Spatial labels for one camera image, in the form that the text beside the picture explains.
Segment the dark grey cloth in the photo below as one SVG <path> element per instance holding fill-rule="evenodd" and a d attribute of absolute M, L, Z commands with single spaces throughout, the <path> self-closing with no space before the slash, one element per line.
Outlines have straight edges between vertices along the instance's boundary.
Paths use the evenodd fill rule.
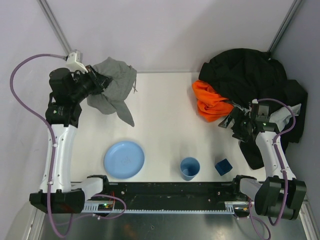
<path fill-rule="evenodd" d="M 105 91 L 97 95 L 89 95 L 87 104 L 104 115 L 116 113 L 117 116 L 131 127 L 135 126 L 133 116 L 125 103 L 137 80 L 137 70 L 124 61 L 108 57 L 93 69 L 100 75 L 111 79 Z"/>

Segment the black cloth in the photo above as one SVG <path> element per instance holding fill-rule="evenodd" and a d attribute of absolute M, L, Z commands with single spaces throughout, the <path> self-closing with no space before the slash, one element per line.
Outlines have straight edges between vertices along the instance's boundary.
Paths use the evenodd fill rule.
<path fill-rule="evenodd" d="M 283 150 L 302 138 L 308 93 L 297 80 L 287 78 L 283 65 L 270 53 L 248 48 L 226 50 L 202 65 L 198 79 L 245 109 L 253 99 L 269 99 L 271 114 L 286 107 L 292 118 L 283 130 L 294 128 L 280 137 Z M 298 104 L 300 114 L 295 117 L 289 106 Z"/>

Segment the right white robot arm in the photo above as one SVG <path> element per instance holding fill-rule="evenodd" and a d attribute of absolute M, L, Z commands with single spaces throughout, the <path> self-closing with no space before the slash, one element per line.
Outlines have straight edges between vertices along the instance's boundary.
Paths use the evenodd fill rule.
<path fill-rule="evenodd" d="M 234 107 L 219 123 L 231 127 L 233 137 L 257 145 L 264 165 L 266 179 L 260 183 L 252 176 L 237 175 L 233 180 L 235 193 L 242 193 L 254 201 L 255 212 L 269 219 L 295 220 L 302 207 L 307 187 L 297 180 L 286 160 L 281 135 L 276 123 L 270 121 L 269 99 L 254 99 L 249 111 Z"/>

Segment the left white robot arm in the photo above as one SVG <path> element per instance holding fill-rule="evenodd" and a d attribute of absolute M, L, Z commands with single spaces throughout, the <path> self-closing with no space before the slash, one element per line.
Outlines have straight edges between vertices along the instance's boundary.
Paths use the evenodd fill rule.
<path fill-rule="evenodd" d="M 48 150 L 38 192 L 29 195 L 32 206 L 48 214 L 79 214 L 85 201 L 101 193 L 108 183 L 102 175 L 91 175 L 71 184 L 73 143 L 82 112 L 80 103 L 90 95 L 102 93 L 111 83 L 91 65 L 85 72 L 62 67 L 49 74 L 51 93 L 45 112 L 48 123 Z"/>

